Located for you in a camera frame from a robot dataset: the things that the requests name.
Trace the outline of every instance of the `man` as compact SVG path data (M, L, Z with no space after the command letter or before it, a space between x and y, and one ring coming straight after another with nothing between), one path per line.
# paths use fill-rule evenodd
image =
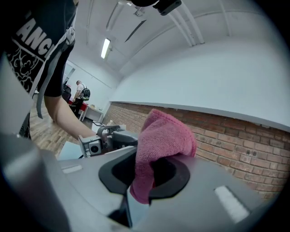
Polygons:
M74 115L76 117L78 116L78 112L80 108L82 107L83 100L79 96L84 88L86 88L85 84L82 83L81 81L77 81L77 92L72 101L73 103L72 111L74 112Z
M20 1L18 9L11 5L15 19L4 27L4 52L25 91L32 97L38 87L38 115L41 100L51 118L67 133L90 137L95 132L82 124L62 98L63 72L66 60L73 49L74 21L78 0ZM29 114L19 134L30 138Z

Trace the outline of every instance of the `ceiling light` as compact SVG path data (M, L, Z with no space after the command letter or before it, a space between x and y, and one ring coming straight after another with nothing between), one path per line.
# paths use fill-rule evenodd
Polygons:
M109 39L105 38L105 42L104 42L104 45L103 45L103 50L101 51L101 57L103 59L105 59L105 57L106 57L107 50L109 48L110 42L111 41Z

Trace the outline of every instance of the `white wall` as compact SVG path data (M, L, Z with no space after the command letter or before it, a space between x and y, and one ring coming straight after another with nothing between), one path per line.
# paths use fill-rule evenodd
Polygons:
M76 81L82 81L91 92L90 100L86 103L94 104L97 109L102 109L105 115L110 106L109 100L121 77L105 64L95 62L88 48L77 44L68 57L68 64L75 68L67 83L71 86L72 97L77 90Z
M247 39L178 49L124 78L111 100L207 112L290 131L290 62L281 49Z

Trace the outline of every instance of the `black device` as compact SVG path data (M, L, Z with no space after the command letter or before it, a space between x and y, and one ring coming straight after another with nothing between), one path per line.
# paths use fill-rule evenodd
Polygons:
M136 6L140 7L146 7L153 5L155 0L148 0L148 1L143 1L143 0L133 0L132 3ZM157 9L161 15L167 15L171 11L173 11L175 8L179 7L182 4L181 0L160 0L157 2L153 8Z

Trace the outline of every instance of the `pink towel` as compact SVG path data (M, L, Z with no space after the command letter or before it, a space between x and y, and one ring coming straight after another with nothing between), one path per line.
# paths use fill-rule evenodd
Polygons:
M140 203L148 204L154 183L151 162L178 153L194 156L196 141L190 129L169 114L153 109L138 138L135 179L130 193Z

